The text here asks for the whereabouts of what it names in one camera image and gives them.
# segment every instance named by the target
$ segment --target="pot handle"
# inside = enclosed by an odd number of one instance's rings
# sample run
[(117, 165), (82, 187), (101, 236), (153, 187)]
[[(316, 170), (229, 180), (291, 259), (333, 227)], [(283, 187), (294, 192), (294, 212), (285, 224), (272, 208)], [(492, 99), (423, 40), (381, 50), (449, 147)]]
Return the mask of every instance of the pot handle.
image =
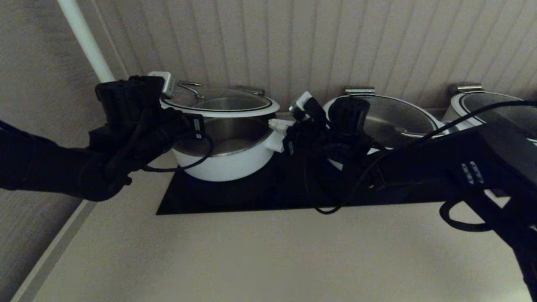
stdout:
[(272, 133), (265, 140), (265, 148), (282, 153), (284, 151), (284, 140), (285, 135), (279, 133), (278, 131), (272, 131)]

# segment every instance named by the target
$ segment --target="metal handle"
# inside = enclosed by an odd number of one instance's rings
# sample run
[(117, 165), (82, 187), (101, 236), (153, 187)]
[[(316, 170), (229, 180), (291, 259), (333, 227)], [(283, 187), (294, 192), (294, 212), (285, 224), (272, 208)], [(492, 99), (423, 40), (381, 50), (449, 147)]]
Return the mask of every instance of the metal handle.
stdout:
[(200, 83), (188, 82), (188, 81), (177, 81), (177, 86), (192, 92), (196, 99), (204, 99), (205, 98), (203, 95), (199, 94), (195, 89), (189, 87), (189, 86), (200, 87), (200, 86), (202, 86)]
[(343, 93), (349, 96), (374, 96), (374, 87), (345, 87)]
[[(395, 131), (397, 131), (400, 135), (402, 136), (406, 136), (408, 138), (422, 138), (424, 136), (426, 136), (427, 134), (426, 133), (415, 133), (415, 132), (409, 132), (408, 130), (406, 129), (403, 129), (403, 128), (399, 128), (399, 127), (395, 127)], [(445, 134), (437, 134), (437, 135), (434, 135), (432, 138), (439, 138), (439, 137), (442, 137), (444, 136)]]
[(472, 83), (472, 84), (453, 84), (449, 86), (449, 93), (456, 95), (456, 94), (470, 94), (473, 92), (484, 92), (483, 85), (480, 83)]
[(234, 86), (233, 88), (237, 90), (242, 90), (244, 92), (248, 92), (249, 94), (253, 94), (256, 96), (265, 96), (265, 89), (263, 88), (256, 88), (256, 87), (249, 87), (249, 86)]

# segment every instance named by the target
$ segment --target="beige countertop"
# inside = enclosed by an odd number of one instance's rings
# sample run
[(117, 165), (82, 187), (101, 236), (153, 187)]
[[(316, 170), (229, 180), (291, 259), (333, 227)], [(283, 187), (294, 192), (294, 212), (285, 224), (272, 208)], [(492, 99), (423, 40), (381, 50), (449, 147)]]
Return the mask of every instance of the beige countertop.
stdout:
[(16, 301), (531, 301), (511, 249), (440, 203), (156, 216), (172, 174), (132, 176)]

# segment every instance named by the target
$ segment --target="beige wall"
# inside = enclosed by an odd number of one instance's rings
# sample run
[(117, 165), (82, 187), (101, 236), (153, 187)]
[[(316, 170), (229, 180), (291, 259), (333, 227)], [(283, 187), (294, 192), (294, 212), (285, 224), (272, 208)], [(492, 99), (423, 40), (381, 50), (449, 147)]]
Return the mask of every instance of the beige wall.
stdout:
[(536, 1), (93, 2), (84, 12), (120, 76), (166, 69), (263, 87), (283, 104), (306, 89), (324, 102), (373, 85), (423, 107), (446, 107), (450, 83), (519, 97), (537, 84)]
[[(105, 121), (98, 83), (54, 0), (0, 1), (0, 119), (67, 147)], [(0, 301), (9, 301), (79, 204), (0, 190)]]

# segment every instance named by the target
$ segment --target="cooking pot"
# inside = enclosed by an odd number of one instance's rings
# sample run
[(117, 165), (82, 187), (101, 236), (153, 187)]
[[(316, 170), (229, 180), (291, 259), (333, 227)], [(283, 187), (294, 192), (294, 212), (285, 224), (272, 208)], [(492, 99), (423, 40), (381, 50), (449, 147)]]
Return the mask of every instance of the cooking pot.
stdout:
[[(189, 175), (211, 182), (248, 176), (263, 167), (274, 151), (282, 152), (284, 136), (269, 128), (279, 104), (254, 88), (206, 89), (198, 83), (179, 82), (172, 100), (163, 107), (204, 117), (205, 132), (214, 149), (203, 163), (186, 169)], [(182, 140), (173, 147), (180, 166), (200, 160), (209, 151), (206, 140)]]
[[(481, 84), (453, 85), (451, 104), (442, 120), (452, 121), (483, 106), (522, 100), (513, 96), (487, 92)], [(502, 107), (484, 112), (457, 125), (460, 130), (479, 126), (484, 123), (511, 123), (522, 129), (529, 139), (537, 135), (537, 109), (534, 107)]]
[(347, 88), (344, 96), (327, 102), (328, 109), (340, 98), (359, 97), (370, 103), (364, 123), (364, 132), (387, 148), (401, 147), (408, 142), (443, 126), (430, 113), (400, 99), (378, 96), (373, 87)]

